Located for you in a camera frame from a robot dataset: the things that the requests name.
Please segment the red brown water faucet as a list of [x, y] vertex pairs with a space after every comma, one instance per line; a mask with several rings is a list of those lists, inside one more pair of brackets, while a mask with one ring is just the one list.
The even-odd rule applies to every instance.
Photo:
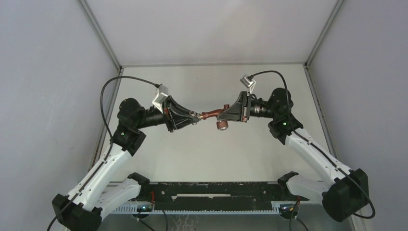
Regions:
[[216, 122], [217, 129], [221, 130], [221, 131], [227, 130], [228, 127], [229, 127], [228, 122], [225, 121], [225, 120], [221, 120], [219, 118], [219, 115], [222, 112], [224, 112], [226, 109], [228, 109], [229, 107], [230, 107], [229, 104], [225, 104], [225, 105], [223, 105], [222, 109], [216, 109], [216, 110], [212, 110], [212, 111], [209, 111], [209, 112], [202, 112], [202, 113], [200, 113], [199, 118], [201, 120], [206, 120], [208, 118], [215, 117], [216, 120], [217, 120], [217, 122]]

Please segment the silver metal tee fitting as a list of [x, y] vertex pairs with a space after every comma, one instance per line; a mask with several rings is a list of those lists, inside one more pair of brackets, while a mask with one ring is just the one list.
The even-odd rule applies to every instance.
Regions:
[[191, 117], [191, 125], [196, 125], [203, 118], [201, 113], [195, 111], [190, 111], [189, 116]]

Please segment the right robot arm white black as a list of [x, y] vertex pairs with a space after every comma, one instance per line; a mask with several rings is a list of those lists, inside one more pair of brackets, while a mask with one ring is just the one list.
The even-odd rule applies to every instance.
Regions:
[[292, 114], [293, 102], [288, 90], [276, 88], [267, 101], [254, 99], [242, 91], [237, 101], [225, 106], [220, 121], [247, 122], [252, 117], [270, 118], [271, 135], [295, 151], [320, 177], [308, 180], [291, 172], [278, 181], [278, 194], [283, 200], [301, 196], [323, 206], [335, 221], [341, 222], [371, 205], [368, 176], [362, 169], [352, 170], [325, 151], [308, 134]]

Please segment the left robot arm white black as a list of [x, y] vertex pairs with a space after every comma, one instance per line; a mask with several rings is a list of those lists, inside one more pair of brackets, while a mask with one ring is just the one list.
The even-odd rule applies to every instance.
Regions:
[[105, 192], [116, 172], [141, 147], [146, 135], [142, 128], [165, 124], [170, 132], [197, 123], [203, 116], [186, 109], [167, 96], [161, 109], [145, 109], [136, 99], [128, 98], [119, 106], [118, 126], [110, 133], [110, 146], [87, 175], [66, 195], [57, 194], [52, 206], [58, 221], [71, 231], [96, 231], [102, 221], [124, 202], [150, 196], [150, 187], [129, 176], [118, 186]]

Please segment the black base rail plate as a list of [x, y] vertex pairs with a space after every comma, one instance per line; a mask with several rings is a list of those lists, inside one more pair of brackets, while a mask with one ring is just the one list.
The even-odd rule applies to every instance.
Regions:
[[136, 197], [159, 209], [266, 210], [274, 202], [295, 202], [297, 196], [276, 182], [151, 182]]

